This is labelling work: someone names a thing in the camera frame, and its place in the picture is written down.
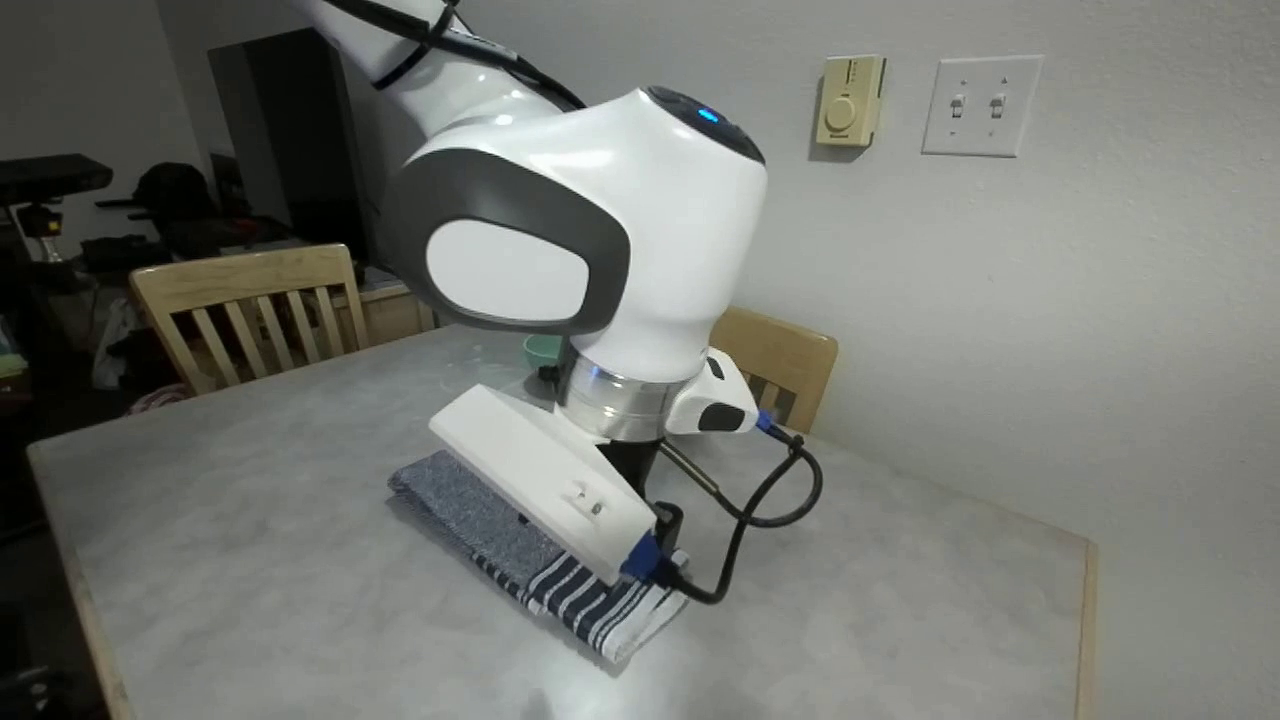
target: striped object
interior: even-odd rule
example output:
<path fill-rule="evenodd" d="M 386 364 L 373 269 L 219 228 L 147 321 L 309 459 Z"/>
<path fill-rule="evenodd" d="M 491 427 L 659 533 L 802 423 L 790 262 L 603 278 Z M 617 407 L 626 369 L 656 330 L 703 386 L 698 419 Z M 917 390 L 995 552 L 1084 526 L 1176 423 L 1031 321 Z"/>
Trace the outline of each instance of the striped object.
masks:
<path fill-rule="evenodd" d="M 687 601 L 630 575 L 600 586 L 448 451 L 399 468 L 392 490 L 500 592 L 603 663 L 630 663 Z"/>

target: light switch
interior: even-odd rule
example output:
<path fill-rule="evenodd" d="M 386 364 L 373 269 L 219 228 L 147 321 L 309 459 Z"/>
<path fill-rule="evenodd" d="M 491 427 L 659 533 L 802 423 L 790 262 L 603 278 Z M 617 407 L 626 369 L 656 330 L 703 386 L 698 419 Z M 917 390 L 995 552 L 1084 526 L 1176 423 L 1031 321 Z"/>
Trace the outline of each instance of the light switch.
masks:
<path fill-rule="evenodd" d="M 811 140 L 868 149 L 882 128 L 885 55 L 829 62 Z"/>

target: table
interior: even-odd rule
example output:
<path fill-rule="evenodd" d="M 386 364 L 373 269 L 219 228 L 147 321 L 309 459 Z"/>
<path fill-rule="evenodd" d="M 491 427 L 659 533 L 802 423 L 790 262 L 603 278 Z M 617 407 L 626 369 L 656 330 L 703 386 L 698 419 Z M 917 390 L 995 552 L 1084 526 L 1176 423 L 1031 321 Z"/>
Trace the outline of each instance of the table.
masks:
<path fill-rule="evenodd" d="M 439 330 L 36 444 L 31 468 L 116 715 L 1072 720 L 1091 546 L 816 444 L 825 506 L 748 533 L 721 607 L 626 673 L 571 654 L 397 513 L 389 475 L 519 336 Z M 731 495 L 769 441 L 687 444 Z M 726 517 L 687 509 L 694 575 Z"/>

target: chair backrest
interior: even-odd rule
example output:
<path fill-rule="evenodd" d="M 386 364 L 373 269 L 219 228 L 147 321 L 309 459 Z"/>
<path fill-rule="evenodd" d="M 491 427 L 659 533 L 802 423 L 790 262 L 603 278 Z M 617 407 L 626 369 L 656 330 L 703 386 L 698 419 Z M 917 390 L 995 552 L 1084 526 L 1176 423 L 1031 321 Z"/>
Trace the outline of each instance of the chair backrest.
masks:
<path fill-rule="evenodd" d="M 837 339 L 780 325 L 774 317 L 727 309 L 711 330 L 751 386 L 760 407 L 791 433 L 809 433 L 837 369 Z"/>
<path fill-rule="evenodd" d="M 134 287 L 167 361 L 196 391 L 370 344 L 345 246 L 141 269 Z"/>

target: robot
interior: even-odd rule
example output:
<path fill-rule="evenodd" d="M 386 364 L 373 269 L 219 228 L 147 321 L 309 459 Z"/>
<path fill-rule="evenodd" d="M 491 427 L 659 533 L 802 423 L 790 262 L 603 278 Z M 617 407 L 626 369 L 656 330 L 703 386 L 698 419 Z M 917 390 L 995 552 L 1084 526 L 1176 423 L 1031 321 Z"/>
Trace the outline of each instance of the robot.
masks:
<path fill-rule="evenodd" d="M 640 499 L 666 436 L 748 433 L 709 349 L 765 209 L 765 156 L 673 89 L 585 107 L 477 40 L 455 0 L 298 0 L 423 133 L 392 273 L 473 325 L 567 336 L 557 413 L 473 390 L 431 433 L 600 580 L 659 569 Z"/>

